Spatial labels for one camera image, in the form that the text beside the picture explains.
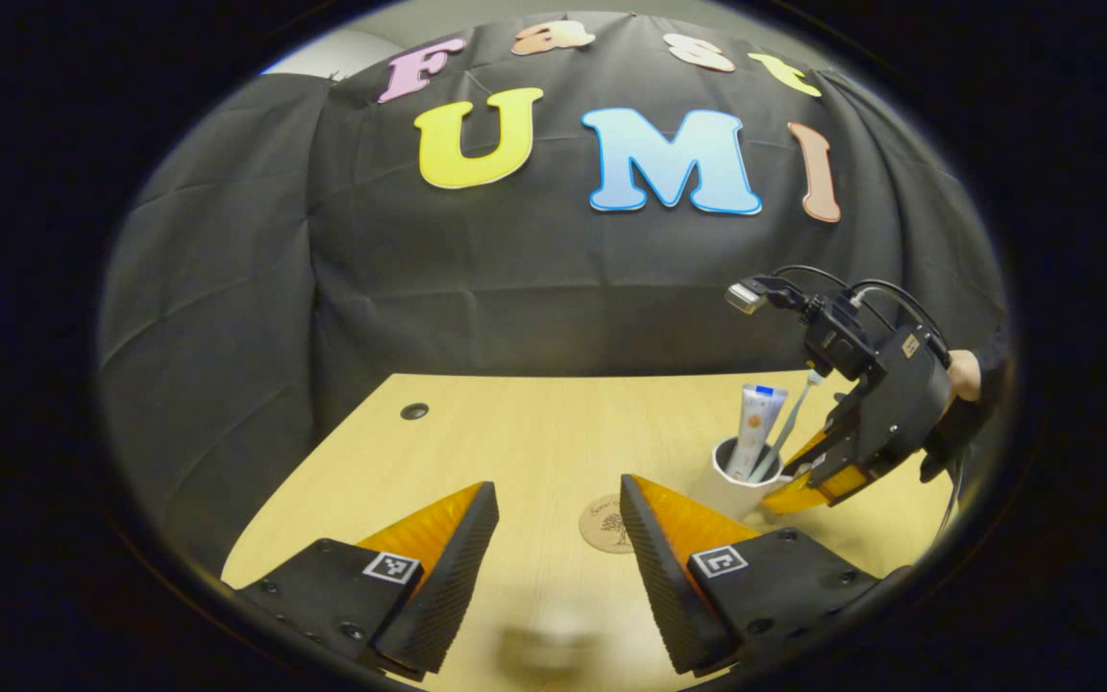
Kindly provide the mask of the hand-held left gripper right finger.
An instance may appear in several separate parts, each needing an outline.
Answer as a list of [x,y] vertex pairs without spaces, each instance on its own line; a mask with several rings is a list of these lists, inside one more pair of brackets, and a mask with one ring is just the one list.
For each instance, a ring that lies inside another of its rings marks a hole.
[[660,483],[620,481],[621,518],[677,673],[769,664],[832,630],[878,579],[796,529],[755,531]]

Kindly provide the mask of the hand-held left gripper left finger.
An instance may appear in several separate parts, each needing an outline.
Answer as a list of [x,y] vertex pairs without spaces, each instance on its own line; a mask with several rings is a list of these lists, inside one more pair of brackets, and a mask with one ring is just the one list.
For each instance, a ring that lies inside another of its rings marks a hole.
[[238,595],[339,661],[425,678],[461,630],[498,520],[495,485],[470,483],[356,543],[308,543]]

